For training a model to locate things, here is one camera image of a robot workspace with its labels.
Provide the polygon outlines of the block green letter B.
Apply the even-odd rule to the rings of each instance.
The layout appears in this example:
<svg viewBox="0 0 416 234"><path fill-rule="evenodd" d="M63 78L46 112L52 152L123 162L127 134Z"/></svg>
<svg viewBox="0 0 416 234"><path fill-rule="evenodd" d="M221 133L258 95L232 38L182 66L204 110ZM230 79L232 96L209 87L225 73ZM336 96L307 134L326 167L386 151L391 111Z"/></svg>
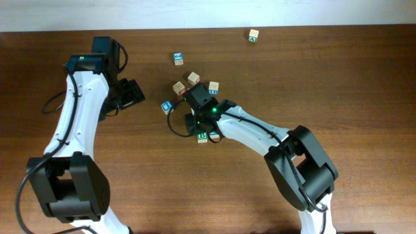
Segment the block green letter B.
<svg viewBox="0 0 416 234"><path fill-rule="evenodd" d="M206 143L208 141L207 133L200 133L197 135L198 143Z"/></svg>

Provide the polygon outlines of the block blue letter D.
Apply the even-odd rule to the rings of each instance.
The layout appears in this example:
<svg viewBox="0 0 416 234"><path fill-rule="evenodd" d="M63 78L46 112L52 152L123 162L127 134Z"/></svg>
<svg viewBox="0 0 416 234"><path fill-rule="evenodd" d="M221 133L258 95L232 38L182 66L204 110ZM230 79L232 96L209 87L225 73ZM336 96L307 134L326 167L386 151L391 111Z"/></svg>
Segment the block blue letter D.
<svg viewBox="0 0 416 234"><path fill-rule="evenodd" d="M220 137L220 135L218 134L218 133L216 133L216 132L211 132L211 133L209 133L209 136L212 138L212 139L215 139L215 138L219 138Z"/></svg>

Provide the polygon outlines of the block blue letter top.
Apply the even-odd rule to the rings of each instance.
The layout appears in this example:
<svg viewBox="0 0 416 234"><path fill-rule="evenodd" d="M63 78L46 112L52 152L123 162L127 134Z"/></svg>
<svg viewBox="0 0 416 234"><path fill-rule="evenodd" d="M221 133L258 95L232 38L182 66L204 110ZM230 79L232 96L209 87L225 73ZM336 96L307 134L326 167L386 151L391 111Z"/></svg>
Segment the block blue letter top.
<svg viewBox="0 0 416 234"><path fill-rule="evenodd" d="M164 111L165 115L169 113L169 111L172 109L173 105L171 101L165 101L161 103L161 108Z"/></svg>

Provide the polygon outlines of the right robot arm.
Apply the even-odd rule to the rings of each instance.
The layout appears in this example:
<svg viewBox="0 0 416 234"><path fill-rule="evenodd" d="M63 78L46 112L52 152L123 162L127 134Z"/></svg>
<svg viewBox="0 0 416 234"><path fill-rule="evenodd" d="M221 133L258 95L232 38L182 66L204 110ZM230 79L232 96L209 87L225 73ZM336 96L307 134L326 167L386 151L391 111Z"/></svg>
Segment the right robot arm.
<svg viewBox="0 0 416 234"><path fill-rule="evenodd" d="M184 93L193 112L190 134L212 133L236 140L262 156L281 195L298 210L302 233L335 233L331 199L339 173L314 134L270 125L236 103L217 101L198 83Z"/></svg>

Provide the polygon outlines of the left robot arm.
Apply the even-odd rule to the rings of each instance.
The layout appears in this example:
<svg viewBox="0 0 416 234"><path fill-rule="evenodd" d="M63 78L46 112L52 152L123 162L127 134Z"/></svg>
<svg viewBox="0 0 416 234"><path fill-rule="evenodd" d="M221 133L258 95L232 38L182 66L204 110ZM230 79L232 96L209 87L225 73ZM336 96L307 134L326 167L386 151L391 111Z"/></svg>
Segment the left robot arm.
<svg viewBox="0 0 416 234"><path fill-rule="evenodd" d="M85 233L131 233L109 207L108 179L94 161L98 123L145 100L135 80L118 79L125 48L96 36L90 53L64 65L67 88L57 128L42 157L28 160L30 183L43 213Z"/></svg>

